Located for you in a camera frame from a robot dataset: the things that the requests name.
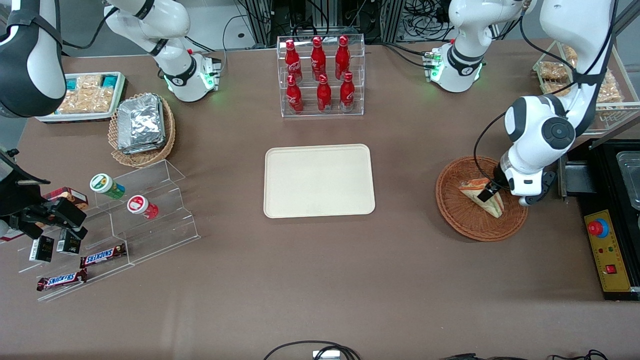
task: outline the coca-cola bottle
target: coca-cola bottle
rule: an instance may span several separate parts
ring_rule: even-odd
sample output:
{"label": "coca-cola bottle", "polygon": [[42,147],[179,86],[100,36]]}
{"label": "coca-cola bottle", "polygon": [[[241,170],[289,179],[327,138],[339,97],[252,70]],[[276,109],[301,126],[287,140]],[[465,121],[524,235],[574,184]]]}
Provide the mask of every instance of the coca-cola bottle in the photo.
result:
{"label": "coca-cola bottle", "polygon": [[326,55],[322,48],[322,38],[314,37],[314,49],[311,50],[311,69],[314,73],[314,79],[320,81],[320,75],[326,74]]}
{"label": "coca-cola bottle", "polygon": [[349,61],[351,61],[351,54],[349,54],[349,38],[342,35],[338,39],[338,51],[335,53],[335,78],[342,80],[345,71],[349,71]]}
{"label": "coca-cola bottle", "polygon": [[356,91],[353,86],[353,74],[351,71],[344,73],[344,82],[340,86],[340,110],[345,113],[353,110],[353,93]]}
{"label": "coca-cola bottle", "polygon": [[302,114],[304,106],[302,105],[302,93],[296,84],[296,78],[293,75],[287,76],[287,102],[289,107],[296,115]]}
{"label": "coca-cola bottle", "polygon": [[300,65],[300,55],[296,51],[296,45],[293,39],[288,39],[286,42],[287,54],[284,57],[284,62],[287,63],[288,75],[293,75],[296,83],[302,82],[302,66]]}
{"label": "coca-cola bottle", "polygon": [[326,74],[320,74],[320,85],[318,85],[318,110],[327,114],[331,112],[331,87],[329,87],[329,79]]}

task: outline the small black box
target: small black box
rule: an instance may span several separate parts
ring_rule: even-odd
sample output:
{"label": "small black box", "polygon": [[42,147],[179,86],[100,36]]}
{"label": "small black box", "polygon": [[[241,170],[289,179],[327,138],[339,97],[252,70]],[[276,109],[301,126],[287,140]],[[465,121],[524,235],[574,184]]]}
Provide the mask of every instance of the small black box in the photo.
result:
{"label": "small black box", "polygon": [[50,263],[51,256],[53,255],[53,243],[54,240],[46,236],[41,236],[33,240],[29,261]]}
{"label": "small black box", "polygon": [[63,254],[78,255],[80,253],[80,240],[67,229],[63,229],[60,232],[60,240],[58,240],[56,251]]}

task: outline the coca-cola logo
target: coca-cola logo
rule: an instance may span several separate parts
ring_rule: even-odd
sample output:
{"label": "coca-cola logo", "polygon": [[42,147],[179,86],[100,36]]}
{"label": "coca-cola logo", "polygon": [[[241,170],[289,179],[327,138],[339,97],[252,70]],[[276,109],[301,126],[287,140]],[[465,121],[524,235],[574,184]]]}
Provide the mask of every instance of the coca-cola logo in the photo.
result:
{"label": "coca-cola logo", "polygon": [[297,71],[300,70],[300,61],[296,61],[293,64],[287,65],[289,71]]}

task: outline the yellow panel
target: yellow panel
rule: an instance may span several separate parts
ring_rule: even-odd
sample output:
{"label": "yellow panel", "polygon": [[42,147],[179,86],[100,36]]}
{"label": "yellow panel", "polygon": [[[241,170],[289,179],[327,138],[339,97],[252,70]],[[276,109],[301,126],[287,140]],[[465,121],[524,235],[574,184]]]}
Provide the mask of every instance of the yellow panel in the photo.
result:
{"label": "yellow panel", "polygon": [[[630,291],[627,269],[625,268],[624,262],[622,262],[620,247],[618,246],[618,239],[611,224],[609,210],[585,216],[584,223],[588,226],[590,222],[598,218],[605,220],[607,224],[609,224],[609,234],[605,238],[599,238],[589,234],[591,250],[596,260],[596,267],[598,268],[598,276],[600,276],[602,289],[604,291],[616,292]],[[607,274],[607,265],[615,265],[617,273]]]}

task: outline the table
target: table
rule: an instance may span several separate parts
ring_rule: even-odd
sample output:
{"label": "table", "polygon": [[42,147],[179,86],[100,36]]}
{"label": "table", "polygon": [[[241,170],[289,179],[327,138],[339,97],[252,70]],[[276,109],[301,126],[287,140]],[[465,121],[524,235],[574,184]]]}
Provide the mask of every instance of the table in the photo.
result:
{"label": "table", "polygon": [[[430,49],[432,44],[419,46]],[[221,90],[191,104],[172,97],[149,56],[65,59],[67,72],[119,70],[128,95],[156,92],[177,119],[169,160],[202,239],[41,304],[16,274],[18,239],[0,245],[0,356],[8,359],[262,359],[288,341],[330,340],[363,359],[437,359],[463,352],[543,359],[597,348],[635,357],[637,304],[604,302],[575,200],[532,207],[514,237],[478,243],[440,216],[441,169],[469,155],[484,126],[519,95],[537,94],[538,54],[521,41],[492,45],[463,94],[369,46],[363,117],[283,120],[273,51],[228,54]],[[30,120],[19,161],[89,192],[111,159],[107,124]],[[367,216],[268,219],[264,155],[272,147],[364,143],[376,210]],[[502,126],[479,153],[499,157]],[[296,347],[273,359],[308,359]]]}

